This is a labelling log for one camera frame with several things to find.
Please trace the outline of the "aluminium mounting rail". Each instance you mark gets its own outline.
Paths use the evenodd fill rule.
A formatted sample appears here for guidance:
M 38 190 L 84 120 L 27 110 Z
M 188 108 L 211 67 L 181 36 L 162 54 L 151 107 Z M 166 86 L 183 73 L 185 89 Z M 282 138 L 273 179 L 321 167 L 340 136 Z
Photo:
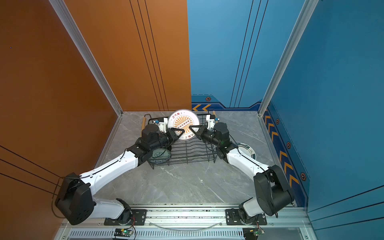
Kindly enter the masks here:
M 126 240 L 244 240 L 243 228 L 265 231 L 258 240 L 315 240 L 317 236 L 303 208 L 288 206 L 278 216 L 266 216 L 266 226 L 226 224 L 226 209 L 238 209 L 228 204 L 197 205 L 133 205 L 147 210 L 144 226 L 105 226 L 105 219 L 90 219 L 72 226 L 64 220 L 57 240 L 118 240 L 116 228 L 135 231 L 134 239 Z

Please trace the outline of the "left green circuit board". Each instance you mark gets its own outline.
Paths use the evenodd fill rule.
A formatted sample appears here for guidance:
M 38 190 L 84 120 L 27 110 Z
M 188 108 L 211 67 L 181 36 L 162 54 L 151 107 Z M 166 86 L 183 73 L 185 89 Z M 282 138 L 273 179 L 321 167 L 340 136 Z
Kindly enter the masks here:
M 134 239 L 135 231 L 127 228 L 116 228 L 114 231 L 114 238 L 119 240 Z

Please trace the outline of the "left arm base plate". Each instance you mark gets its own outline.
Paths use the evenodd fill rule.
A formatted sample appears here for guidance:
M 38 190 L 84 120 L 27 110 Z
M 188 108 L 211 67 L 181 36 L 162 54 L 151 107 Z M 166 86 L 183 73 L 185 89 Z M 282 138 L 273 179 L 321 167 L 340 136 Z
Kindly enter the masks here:
M 133 209 L 124 211 L 117 219 L 106 218 L 105 226 L 144 226 L 147 217 L 147 210 Z

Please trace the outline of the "white plate red dotted pattern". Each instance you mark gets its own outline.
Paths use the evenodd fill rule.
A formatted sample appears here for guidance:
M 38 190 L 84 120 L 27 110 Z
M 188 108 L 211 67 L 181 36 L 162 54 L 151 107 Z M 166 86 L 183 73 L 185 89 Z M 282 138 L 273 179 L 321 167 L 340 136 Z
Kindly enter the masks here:
M 167 127 L 182 129 L 185 132 L 179 138 L 180 141 L 189 141 L 196 135 L 190 130 L 190 126 L 200 125 L 199 117 L 190 110 L 177 110 L 168 117 Z

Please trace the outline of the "teal patterned plate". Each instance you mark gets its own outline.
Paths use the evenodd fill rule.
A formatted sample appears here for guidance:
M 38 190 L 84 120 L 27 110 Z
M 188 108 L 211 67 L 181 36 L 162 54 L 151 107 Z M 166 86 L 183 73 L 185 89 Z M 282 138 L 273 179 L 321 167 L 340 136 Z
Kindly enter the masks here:
M 167 162 L 171 157 L 172 153 L 168 149 L 156 149 L 152 152 L 148 162 L 153 165 L 159 165 Z

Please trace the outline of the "aluminium corner post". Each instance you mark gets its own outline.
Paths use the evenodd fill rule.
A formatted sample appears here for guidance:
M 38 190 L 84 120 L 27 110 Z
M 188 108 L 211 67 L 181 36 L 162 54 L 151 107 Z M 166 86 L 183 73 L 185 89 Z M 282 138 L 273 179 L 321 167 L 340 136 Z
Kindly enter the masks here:
M 89 70 L 93 74 L 104 95 L 112 106 L 118 117 L 123 115 L 123 109 L 119 104 L 112 88 L 110 87 L 104 73 L 97 63 L 91 49 L 89 48 L 85 38 L 83 37 L 79 27 L 72 17 L 66 3 L 62 0 L 49 0 L 51 6 L 65 27 L 67 33 L 71 37 L 73 43 L 81 54 L 83 60 L 87 64 Z
M 259 116 L 262 117 L 267 110 L 268 105 L 270 104 L 274 93 L 289 65 L 289 62 L 301 40 L 301 37 L 316 9 L 319 0 L 306 0 L 303 4 L 303 7 L 300 11 L 300 14 L 295 22 L 293 30 L 290 34 L 290 37 L 287 41 L 285 49 L 282 53 L 282 56 L 279 60 L 279 63 L 275 69 L 275 72 L 271 78 L 271 81 L 268 85 L 268 88 L 263 97 L 262 103 L 258 110 Z

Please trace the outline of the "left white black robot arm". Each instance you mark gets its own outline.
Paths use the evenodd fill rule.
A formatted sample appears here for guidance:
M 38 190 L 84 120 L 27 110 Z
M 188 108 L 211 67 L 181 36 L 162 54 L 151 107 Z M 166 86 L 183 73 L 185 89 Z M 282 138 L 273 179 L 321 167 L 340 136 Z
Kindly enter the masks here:
M 167 150 L 184 132 L 184 129 L 169 128 L 163 133 L 158 125 L 147 125 L 135 144 L 120 156 L 91 171 L 64 177 L 55 206 L 71 225 L 97 218 L 110 219 L 118 225 L 128 224 L 133 213 L 124 200 L 98 199 L 95 194 L 120 175 L 143 164 L 155 150 Z

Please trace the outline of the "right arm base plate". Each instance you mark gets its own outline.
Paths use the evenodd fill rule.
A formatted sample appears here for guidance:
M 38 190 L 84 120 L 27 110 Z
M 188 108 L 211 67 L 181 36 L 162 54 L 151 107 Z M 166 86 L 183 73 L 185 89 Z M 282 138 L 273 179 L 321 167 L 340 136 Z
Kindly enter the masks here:
M 239 209 L 226 209 L 226 224 L 228 226 L 237 226 L 237 225 L 257 225 L 257 226 L 266 226 L 267 219 L 264 214 L 258 214 L 253 217 L 247 217 L 245 213 Z

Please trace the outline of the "black wire dish rack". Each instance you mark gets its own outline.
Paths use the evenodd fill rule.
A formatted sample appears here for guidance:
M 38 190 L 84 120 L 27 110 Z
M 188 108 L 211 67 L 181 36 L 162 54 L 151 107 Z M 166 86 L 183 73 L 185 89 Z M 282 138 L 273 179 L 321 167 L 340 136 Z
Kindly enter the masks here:
M 200 125 L 207 125 L 206 115 L 209 115 L 211 113 L 194 113 L 199 117 Z M 155 119 L 161 118 L 153 118 L 150 114 L 145 115 L 145 117 L 147 119 L 146 125 L 155 124 Z M 194 137 L 189 141 L 178 140 L 177 142 L 172 144 L 172 148 L 169 151 L 172 153 L 172 157 L 167 162 L 159 165 L 153 165 L 148 162 L 149 165 L 154 168 L 160 166 L 191 164 L 197 162 L 215 162 L 217 157 L 216 147 L 207 143 L 203 143 L 197 137 Z

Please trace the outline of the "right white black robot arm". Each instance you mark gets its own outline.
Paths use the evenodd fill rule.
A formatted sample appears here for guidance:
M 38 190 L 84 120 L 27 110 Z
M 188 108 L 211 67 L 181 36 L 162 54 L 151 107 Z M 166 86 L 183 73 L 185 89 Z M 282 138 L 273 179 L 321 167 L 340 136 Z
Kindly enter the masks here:
M 252 224 L 262 214 L 277 217 L 281 209 L 294 203 L 294 191 L 282 168 L 262 164 L 244 154 L 232 138 L 227 124 L 217 123 L 211 130 L 205 125 L 190 126 L 189 129 L 199 140 L 215 146 L 220 159 L 253 180 L 256 196 L 241 203 L 238 208 L 244 224 Z

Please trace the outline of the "right circuit board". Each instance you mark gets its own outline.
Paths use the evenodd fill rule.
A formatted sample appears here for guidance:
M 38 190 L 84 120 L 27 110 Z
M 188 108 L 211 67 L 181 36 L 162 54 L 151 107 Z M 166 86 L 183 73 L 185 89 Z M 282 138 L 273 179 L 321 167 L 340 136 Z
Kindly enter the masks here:
M 258 240 L 259 236 L 264 235 L 265 231 L 260 228 L 243 228 L 245 240 Z

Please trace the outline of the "right aluminium corner post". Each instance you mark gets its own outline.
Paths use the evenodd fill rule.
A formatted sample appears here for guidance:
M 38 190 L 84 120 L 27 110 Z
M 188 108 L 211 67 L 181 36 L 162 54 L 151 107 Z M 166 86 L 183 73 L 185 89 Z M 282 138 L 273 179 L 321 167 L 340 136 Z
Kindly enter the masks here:
M 275 69 L 275 72 L 271 78 L 271 81 L 268 85 L 268 88 L 263 97 L 262 103 L 258 110 L 259 116 L 262 117 L 267 110 L 268 105 L 270 104 L 274 93 L 289 65 L 289 62 L 301 40 L 301 37 L 316 9 L 319 0 L 306 0 L 303 4 L 303 7 L 300 11 L 300 14 L 295 22 L 293 30 L 290 34 L 290 37 L 287 41 L 285 49 L 282 53 L 282 56 L 279 60 L 279 63 Z

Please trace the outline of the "left aluminium corner post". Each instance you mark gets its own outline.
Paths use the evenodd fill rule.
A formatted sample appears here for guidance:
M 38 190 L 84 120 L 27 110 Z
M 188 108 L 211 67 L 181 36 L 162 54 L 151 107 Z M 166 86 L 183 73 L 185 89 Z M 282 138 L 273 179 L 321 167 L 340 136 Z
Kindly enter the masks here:
M 118 117 L 123 115 L 123 109 L 119 104 L 112 88 L 110 87 L 104 73 L 97 63 L 91 49 L 89 48 L 85 38 L 83 37 L 79 27 L 72 17 L 66 3 L 62 0 L 49 0 L 51 6 L 65 27 L 67 33 L 71 37 L 73 43 L 81 54 L 83 60 L 87 64 L 89 70 L 93 74 L 104 95 L 112 106 Z

